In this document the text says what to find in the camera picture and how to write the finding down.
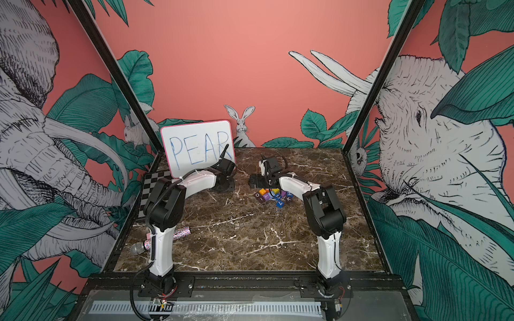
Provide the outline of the black white checkerboard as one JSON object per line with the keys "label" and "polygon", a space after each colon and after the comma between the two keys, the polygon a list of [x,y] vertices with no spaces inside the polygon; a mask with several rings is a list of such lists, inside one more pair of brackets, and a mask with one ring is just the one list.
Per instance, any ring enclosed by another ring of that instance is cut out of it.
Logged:
{"label": "black white checkerboard", "polygon": [[158,182],[159,179],[167,178],[171,179],[171,172],[170,171],[158,171],[154,173],[148,173],[145,175],[143,180],[143,190],[141,193],[141,202],[139,206],[139,213],[136,218],[136,222],[143,222],[145,218],[144,214],[144,208],[147,204],[147,201],[149,199],[151,190],[155,187],[156,182]]}

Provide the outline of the glittery purple tube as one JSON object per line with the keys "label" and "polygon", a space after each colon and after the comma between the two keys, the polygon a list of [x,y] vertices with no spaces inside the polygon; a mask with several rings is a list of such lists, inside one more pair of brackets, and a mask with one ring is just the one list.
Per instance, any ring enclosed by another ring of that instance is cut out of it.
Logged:
{"label": "glittery purple tube", "polygon": [[[190,231],[189,227],[184,227],[184,228],[178,229],[175,231],[175,233],[173,235],[173,240],[175,241],[177,239],[184,238],[190,234],[191,234],[191,231]],[[144,248],[144,250],[147,250],[147,251],[149,251],[151,249],[151,233],[147,234],[147,239],[143,243],[143,248]]]}

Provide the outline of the black mounting rail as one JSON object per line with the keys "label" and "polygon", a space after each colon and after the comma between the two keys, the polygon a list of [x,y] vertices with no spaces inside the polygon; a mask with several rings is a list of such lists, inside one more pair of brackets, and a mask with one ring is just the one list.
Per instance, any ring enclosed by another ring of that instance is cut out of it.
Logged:
{"label": "black mounting rail", "polygon": [[406,294],[400,276],[382,272],[349,271],[341,284],[326,287],[314,271],[299,272],[176,272],[171,290],[163,291],[133,272],[107,272],[90,277],[82,295],[94,290],[135,290],[143,297],[170,295],[172,298],[191,298],[205,291],[293,291],[302,298],[328,299],[353,296],[356,292],[394,291]]}

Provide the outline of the pink framed whiteboard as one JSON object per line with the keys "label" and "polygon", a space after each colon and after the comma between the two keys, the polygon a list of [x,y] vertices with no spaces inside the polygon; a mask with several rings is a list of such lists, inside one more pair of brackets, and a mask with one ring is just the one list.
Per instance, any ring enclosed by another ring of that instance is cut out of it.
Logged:
{"label": "pink framed whiteboard", "polygon": [[174,178],[194,169],[211,167],[222,152],[226,159],[235,161],[232,129],[227,120],[167,126],[160,133]]}

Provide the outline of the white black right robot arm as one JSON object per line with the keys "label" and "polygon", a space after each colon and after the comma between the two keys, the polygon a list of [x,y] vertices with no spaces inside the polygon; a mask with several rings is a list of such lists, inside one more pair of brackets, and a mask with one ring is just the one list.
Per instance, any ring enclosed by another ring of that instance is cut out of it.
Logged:
{"label": "white black right robot arm", "polygon": [[341,267],[340,243],[347,215],[331,184],[308,181],[280,164],[275,156],[261,156],[259,174],[249,179],[251,188],[290,193],[303,202],[307,222],[317,237],[317,286],[325,298],[342,299],[350,294],[349,279]]}

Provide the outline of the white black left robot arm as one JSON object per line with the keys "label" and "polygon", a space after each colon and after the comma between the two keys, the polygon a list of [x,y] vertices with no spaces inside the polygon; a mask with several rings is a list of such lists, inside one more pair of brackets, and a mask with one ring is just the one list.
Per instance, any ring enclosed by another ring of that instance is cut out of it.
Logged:
{"label": "white black left robot arm", "polygon": [[234,167],[192,170],[178,179],[160,179],[145,205],[145,224],[151,233],[151,257],[144,268],[144,285],[167,298],[176,291],[173,239],[182,220],[186,199],[208,189],[227,191],[234,182]]}

